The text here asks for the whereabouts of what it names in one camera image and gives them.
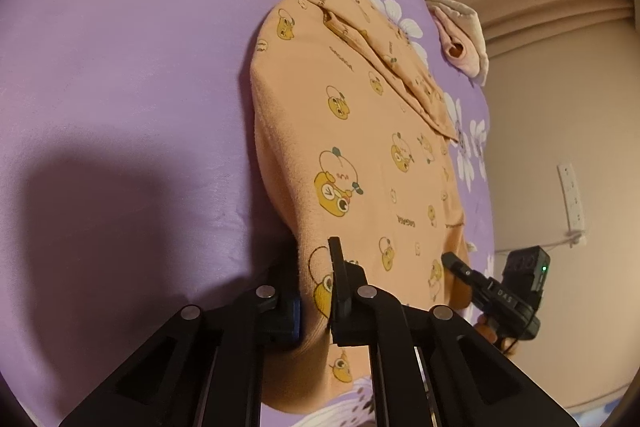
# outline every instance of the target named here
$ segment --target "orange garment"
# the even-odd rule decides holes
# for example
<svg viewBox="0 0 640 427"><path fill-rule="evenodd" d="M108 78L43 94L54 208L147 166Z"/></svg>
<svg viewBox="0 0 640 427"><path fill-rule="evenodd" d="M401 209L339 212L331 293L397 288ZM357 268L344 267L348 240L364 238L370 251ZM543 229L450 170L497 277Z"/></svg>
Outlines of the orange garment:
<svg viewBox="0 0 640 427"><path fill-rule="evenodd" d="M440 255L466 259L443 93L369 0L283 0L251 64L260 172L298 241L304 339L265 364L263 400L309 412L370 373L366 348L330 347L327 238L401 302L466 307Z"/></svg>
<svg viewBox="0 0 640 427"><path fill-rule="evenodd" d="M431 12L435 15L434 22L446 59L469 78L478 76L480 57L471 39L440 8L432 7Z"/></svg>

